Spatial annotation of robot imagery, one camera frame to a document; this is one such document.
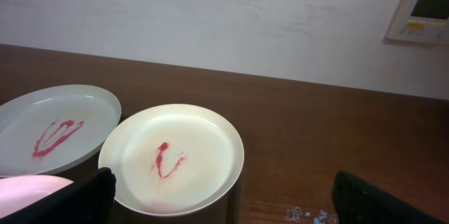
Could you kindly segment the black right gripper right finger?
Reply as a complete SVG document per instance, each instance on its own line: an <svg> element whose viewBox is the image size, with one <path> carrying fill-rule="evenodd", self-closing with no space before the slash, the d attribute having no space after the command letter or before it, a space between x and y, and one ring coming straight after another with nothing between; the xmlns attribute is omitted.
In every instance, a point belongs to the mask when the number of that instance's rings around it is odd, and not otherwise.
<svg viewBox="0 0 449 224"><path fill-rule="evenodd" d="M444 224L346 171L335 176L332 201L340 223Z"/></svg>

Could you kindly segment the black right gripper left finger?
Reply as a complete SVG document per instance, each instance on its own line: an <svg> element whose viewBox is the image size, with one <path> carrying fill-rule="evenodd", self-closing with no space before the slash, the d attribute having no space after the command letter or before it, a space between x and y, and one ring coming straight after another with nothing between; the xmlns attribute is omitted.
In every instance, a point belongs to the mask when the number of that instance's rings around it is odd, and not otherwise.
<svg viewBox="0 0 449 224"><path fill-rule="evenodd" d="M111 169L101 168L3 217L1 224L105 224L115 192L115 175Z"/></svg>

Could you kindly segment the wall control panel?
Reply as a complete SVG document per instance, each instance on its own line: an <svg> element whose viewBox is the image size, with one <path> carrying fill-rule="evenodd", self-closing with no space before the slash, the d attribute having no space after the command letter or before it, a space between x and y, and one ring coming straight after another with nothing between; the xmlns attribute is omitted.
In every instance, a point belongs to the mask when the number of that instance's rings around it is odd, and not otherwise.
<svg viewBox="0 0 449 224"><path fill-rule="evenodd" d="M448 44L448 0L401 0L386 38L416 44Z"/></svg>

